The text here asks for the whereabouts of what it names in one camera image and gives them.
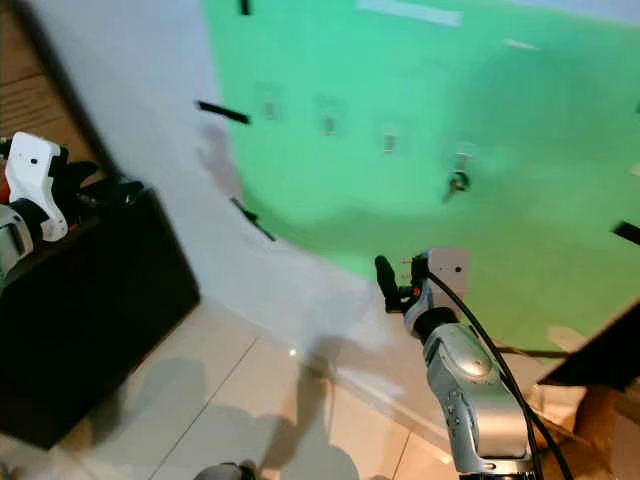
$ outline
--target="black cable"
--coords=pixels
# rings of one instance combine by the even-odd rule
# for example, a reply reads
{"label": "black cable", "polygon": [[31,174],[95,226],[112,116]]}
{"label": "black cable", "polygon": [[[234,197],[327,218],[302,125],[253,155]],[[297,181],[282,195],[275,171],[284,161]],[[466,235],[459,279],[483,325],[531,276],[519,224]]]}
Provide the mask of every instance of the black cable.
{"label": "black cable", "polygon": [[[546,431],[546,427],[544,426],[544,424],[542,424],[540,419],[537,418],[537,415],[530,409],[529,405],[527,404],[526,400],[522,395],[522,392],[520,391],[520,387],[518,387],[518,384],[515,378],[513,378],[513,374],[511,373],[511,370],[509,369],[507,362],[504,360],[504,358],[502,357],[502,354],[498,351],[498,348],[493,343],[493,340],[491,340],[491,337],[487,334],[484,327],[480,324],[479,320],[476,318],[473,312],[469,310],[469,308],[464,304],[464,302],[460,299],[460,297],[458,297],[458,295],[456,295],[455,292],[451,290],[446,283],[440,280],[440,278],[438,278],[436,274],[434,274],[431,271],[427,271],[427,277],[430,280],[432,280],[433,283],[435,283],[438,287],[440,287],[449,296],[449,298],[451,298],[456,303],[456,305],[460,308],[460,310],[462,310],[462,312],[469,319],[473,327],[476,329],[477,333],[480,335],[482,340],[485,342],[485,344],[491,351],[491,354],[494,356],[494,358],[498,362],[498,365],[500,365],[500,368],[502,369],[502,372],[507,380],[505,383],[507,384],[507,387],[509,387],[509,390],[511,390],[513,395],[516,397],[516,400],[518,401],[518,404],[520,405],[520,408],[522,408],[522,412],[524,414],[525,422],[527,424],[527,437],[529,439],[529,445],[531,447],[531,459],[533,461],[533,469],[534,469],[536,478],[539,480],[544,480],[544,476],[542,475],[542,466],[540,464],[540,458],[538,456],[538,445],[536,444],[535,431],[533,430],[531,419],[533,417],[537,419],[536,426],[538,426],[538,428],[540,428],[540,426],[538,425],[538,422],[542,425],[542,428],[540,429],[540,431],[542,432],[543,436],[545,436],[545,438],[546,438],[546,435],[544,431]],[[561,468],[563,463],[566,466],[566,460],[564,459],[562,452],[560,452],[560,449],[558,448],[557,450],[553,450],[552,448],[552,451],[553,451],[553,454],[556,456],[558,463],[561,465]],[[573,480],[573,476],[571,475],[571,472],[568,470],[568,468],[566,471],[562,469],[562,473],[564,475],[565,480]]]}

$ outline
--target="floor tile grout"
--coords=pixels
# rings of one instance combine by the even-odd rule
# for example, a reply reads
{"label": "floor tile grout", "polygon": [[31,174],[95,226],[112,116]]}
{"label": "floor tile grout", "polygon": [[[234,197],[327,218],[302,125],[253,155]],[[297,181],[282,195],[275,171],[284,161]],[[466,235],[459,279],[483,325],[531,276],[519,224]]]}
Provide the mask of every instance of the floor tile grout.
{"label": "floor tile grout", "polygon": [[182,434],[178,437],[178,439],[175,441],[175,443],[171,446],[171,448],[169,449],[169,451],[167,452],[167,454],[162,457],[162,460],[160,460],[160,463],[158,464],[158,466],[155,468],[155,470],[151,473],[151,475],[149,475],[149,477],[147,477],[147,480],[152,480],[153,477],[158,473],[158,471],[162,468],[162,466],[165,464],[165,462],[167,461],[167,459],[169,458],[169,456],[173,453],[173,451],[176,449],[176,447],[178,446],[178,444],[182,441],[182,439],[184,438],[184,436],[187,434],[187,432],[189,432],[189,430],[191,429],[191,427],[196,423],[196,421],[198,420],[198,418],[200,418],[200,415],[202,415],[202,412],[204,412],[206,410],[206,408],[209,406],[209,404],[211,403],[211,401],[215,398],[215,396],[218,394],[218,392],[220,391],[220,389],[222,389],[222,387],[224,386],[225,383],[227,383],[227,380],[229,380],[229,378],[231,378],[231,375],[233,375],[233,372],[236,371],[236,369],[238,368],[238,366],[242,363],[242,361],[245,359],[245,357],[247,356],[247,354],[251,351],[251,349],[253,348],[253,346],[256,344],[256,342],[260,339],[260,336],[256,336],[256,338],[253,339],[253,341],[251,342],[251,345],[249,345],[249,347],[247,347],[247,350],[245,350],[245,352],[242,354],[242,356],[238,359],[238,361],[235,363],[235,365],[233,366],[233,368],[231,368],[231,370],[229,371],[229,373],[227,374],[226,377],[224,377],[224,380],[222,380],[222,382],[220,383],[220,385],[218,385],[218,388],[216,388],[216,390],[211,394],[211,396],[209,397],[209,399],[205,402],[205,404],[202,406],[202,408],[200,409],[200,411],[196,414],[196,416],[193,418],[193,420],[191,421],[191,423],[187,426],[187,428],[185,429],[184,432],[182,432]]}
{"label": "floor tile grout", "polygon": [[411,438],[411,430],[407,432],[407,439],[404,441],[404,445],[402,446],[402,452],[400,452],[400,456],[398,457],[398,463],[396,463],[396,468],[393,470],[393,476],[391,480],[396,480],[396,475],[398,474],[398,470],[400,469],[400,462],[402,462],[402,457],[404,457],[404,452],[407,450],[407,445],[409,445],[409,439]]}

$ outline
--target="green screen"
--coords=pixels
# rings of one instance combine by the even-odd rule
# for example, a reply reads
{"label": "green screen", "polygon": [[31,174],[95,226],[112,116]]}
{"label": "green screen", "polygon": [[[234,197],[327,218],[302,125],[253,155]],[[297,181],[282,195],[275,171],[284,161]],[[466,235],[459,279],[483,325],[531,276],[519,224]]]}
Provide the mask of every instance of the green screen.
{"label": "green screen", "polygon": [[[413,3],[462,25],[356,0],[254,0],[250,16],[204,1],[224,106],[251,116],[231,126],[247,207],[370,279],[379,253],[402,271],[429,247],[466,248],[467,299],[497,338],[592,335],[640,291],[640,247],[611,233],[640,223],[640,29]],[[460,145],[471,187],[445,202]]]}

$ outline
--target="tile floor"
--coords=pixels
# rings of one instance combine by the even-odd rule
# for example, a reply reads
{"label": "tile floor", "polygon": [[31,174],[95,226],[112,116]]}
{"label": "tile floor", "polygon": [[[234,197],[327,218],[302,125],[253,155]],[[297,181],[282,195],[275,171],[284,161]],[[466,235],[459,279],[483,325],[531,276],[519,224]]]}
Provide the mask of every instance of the tile floor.
{"label": "tile floor", "polygon": [[447,452],[244,325],[204,303],[57,447],[3,437],[0,459],[24,480],[191,480],[244,460],[265,480],[458,478]]}

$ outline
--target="wooden floor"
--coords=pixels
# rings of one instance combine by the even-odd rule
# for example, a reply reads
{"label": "wooden floor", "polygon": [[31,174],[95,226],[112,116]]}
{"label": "wooden floor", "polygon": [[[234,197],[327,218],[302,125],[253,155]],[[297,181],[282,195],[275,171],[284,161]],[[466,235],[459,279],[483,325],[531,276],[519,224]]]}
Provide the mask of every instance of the wooden floor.
{"label": "wooden floor", "polygon": [[70,161],[95,161],[14,14],[0,0],[0,136],[33,133],[69,149]]}

